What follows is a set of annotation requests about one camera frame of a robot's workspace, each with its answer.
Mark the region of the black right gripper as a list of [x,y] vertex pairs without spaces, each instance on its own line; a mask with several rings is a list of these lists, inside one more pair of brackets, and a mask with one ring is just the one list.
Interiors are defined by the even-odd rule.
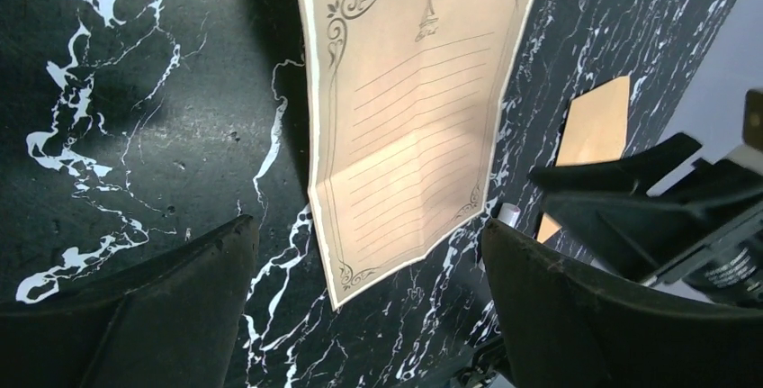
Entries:
[[684,282],[714,302],[762,304],[762,93],[745,96],[742,143],[696,156],[679,132],[617,160],[534,167],[543,210],[612,274]]

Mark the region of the brown paper envelope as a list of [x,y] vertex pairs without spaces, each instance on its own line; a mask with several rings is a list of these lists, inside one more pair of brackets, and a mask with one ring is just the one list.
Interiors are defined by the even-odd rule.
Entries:
[[570,101],[555,164],[619,159],[626,142],[630,93],[631,79],[620,76]]

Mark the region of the tan lined letter paper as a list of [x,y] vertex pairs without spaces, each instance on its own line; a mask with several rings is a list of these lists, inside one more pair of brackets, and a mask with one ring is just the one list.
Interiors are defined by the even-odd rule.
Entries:
[[331,305],[484,212],[534,0],[298,0],[308,196]]

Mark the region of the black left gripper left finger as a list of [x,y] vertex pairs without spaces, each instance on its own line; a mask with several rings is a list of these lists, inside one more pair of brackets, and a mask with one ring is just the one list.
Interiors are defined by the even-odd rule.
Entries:
[[221,387],[256,267],[242,215],[148,261],[1,307],[4,387]]

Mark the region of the green white glue stick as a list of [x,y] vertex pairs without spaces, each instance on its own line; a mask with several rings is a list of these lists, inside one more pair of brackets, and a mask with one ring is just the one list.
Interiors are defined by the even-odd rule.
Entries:
[[521,215],[521,209],[512,203],[502,203],[497,219],[511,228],[515,228]]

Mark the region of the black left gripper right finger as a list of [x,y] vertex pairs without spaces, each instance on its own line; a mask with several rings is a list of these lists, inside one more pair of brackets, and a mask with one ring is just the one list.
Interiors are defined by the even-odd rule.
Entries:
[[759,387],[762,313],[663,293],[489,220],[481,253],[517,387]]

